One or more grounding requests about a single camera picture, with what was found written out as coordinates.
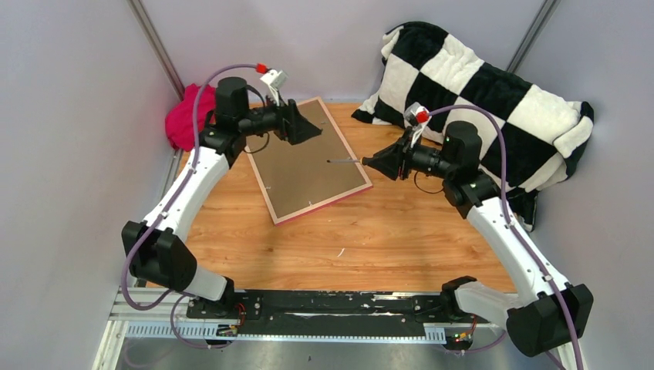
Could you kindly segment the yellow black screwdriver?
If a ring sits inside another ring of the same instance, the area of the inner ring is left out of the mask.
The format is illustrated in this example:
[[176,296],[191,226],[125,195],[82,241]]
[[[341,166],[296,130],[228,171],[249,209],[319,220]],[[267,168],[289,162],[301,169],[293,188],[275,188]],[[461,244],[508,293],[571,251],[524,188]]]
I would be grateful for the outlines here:
[[347,164],[347,163],[350,163],[350,164],[359,164],[359,165],[363,165],[361,159],[353,159],[353,158],[347,158],[347,159],[328,159],[328,160],[326,160],[326,162],[327,162],[327,163],[330,163],[330,164]]

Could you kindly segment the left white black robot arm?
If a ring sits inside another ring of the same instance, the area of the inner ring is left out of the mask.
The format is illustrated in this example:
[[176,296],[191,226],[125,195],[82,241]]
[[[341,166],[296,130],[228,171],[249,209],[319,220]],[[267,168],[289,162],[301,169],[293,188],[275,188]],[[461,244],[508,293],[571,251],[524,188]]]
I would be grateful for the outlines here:
[[234,282],[201,267],[184,242],[202,204],[244,151],[249,136],[275,135],[297,145],[321,134],[321,129],[302,116],[293,99],[280,97],[278,90],[285,80],[282,71],[273,69],[261,77],[270,93],[258,108],[249,106],[253,87],[241,77],[218,82],[215,107],[207,113],[199,143],[182,173],[141,222],[129,221],[122,229],[124,274],[158,284],[168,292],[202,298],[217,318],[234,313]]

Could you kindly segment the pink picture frame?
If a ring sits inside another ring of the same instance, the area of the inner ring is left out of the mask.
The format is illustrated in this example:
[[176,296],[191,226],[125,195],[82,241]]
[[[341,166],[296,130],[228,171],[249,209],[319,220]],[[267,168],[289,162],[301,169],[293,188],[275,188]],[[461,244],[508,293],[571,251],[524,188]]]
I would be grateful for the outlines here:
[[356,155],[322,99],[305,100],[298,109],[322,129],[320,136],[294,146],[276,136],[247,138],[248,159],[276,226],[373,187],[362,165],[326,162]]

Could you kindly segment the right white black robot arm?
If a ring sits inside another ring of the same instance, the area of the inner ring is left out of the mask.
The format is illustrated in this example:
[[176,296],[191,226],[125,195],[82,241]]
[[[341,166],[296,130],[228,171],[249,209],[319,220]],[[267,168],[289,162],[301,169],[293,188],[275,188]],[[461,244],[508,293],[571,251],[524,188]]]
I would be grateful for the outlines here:
[[446,128],[441,149],[420,144],[408,127],[393,144],[362,165],[391,180],[405,180],[416,171],[443,181],[450,205],[491,246],[517,290],[501,293],[470,276],[443,284],[440,310],[449,321],[476,315],[504,329],[528,357],[561,345],[578,344],[594,302],[584,284],[573,285],[538,250],[514,218],[498,185],[479,168],[481,138],[471,123]]

